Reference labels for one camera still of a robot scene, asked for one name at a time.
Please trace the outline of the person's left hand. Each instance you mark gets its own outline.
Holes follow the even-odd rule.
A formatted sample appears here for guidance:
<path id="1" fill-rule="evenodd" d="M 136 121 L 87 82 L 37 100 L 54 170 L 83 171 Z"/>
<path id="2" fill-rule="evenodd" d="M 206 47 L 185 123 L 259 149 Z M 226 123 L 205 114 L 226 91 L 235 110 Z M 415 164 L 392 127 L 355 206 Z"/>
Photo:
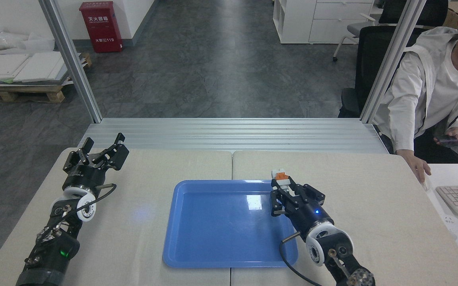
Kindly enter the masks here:
<path id="1" fill-rule="evenodd" d="M 445 147 L 458 146 L 458 129 L 449 129 L 444 134 L 436 135 L 434 141 Z"/>

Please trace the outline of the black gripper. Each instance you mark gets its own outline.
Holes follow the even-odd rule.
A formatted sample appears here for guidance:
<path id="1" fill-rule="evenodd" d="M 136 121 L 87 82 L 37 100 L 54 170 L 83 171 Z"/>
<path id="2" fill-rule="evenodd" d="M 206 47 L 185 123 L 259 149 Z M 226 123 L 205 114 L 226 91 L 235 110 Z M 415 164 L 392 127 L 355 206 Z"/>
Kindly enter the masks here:
<path id="1" fill-rule="evenodd" d="M 72 151 L 65 162 L 63 170 L 68 174 L 62 189 L 66 192 L 68 187 L 82 187 L 94 193 L 99 193 L 97 186 L 104 184 L 104 171 L 112 168 L 119 171 L 122 168 L 129 150 L 123 144 L 125 136 L 118 133 L 115 142 L 109 148 L 97 154 L 91 154 L 89 166 L 89 152 L 94 141 L 88 137 L 83 146 L 77 151 Z"/>
<path id="2" fill-rule="evenodd" d="M 273 185 L 270 198 L 271 216 L 285 214 L 303 240 L 317 224 L 333 224 L 333 219 L 322 207 L 325 195 L 308 184 Z"/>

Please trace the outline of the person's right hand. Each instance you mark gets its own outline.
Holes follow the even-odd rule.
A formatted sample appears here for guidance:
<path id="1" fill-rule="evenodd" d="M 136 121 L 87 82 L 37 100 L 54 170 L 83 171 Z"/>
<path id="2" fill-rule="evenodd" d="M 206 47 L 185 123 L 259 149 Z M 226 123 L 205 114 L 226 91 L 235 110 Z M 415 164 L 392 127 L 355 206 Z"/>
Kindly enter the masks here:
<path id="1" fill-rule="evenodd" d="M 431 168 L 425 160 L 416 157 L 414 151 L 409 149 L 396 150 L 396 155 L 406 161 L 419 183 L 425 183 L 426 176 L 431 175 Z"/>

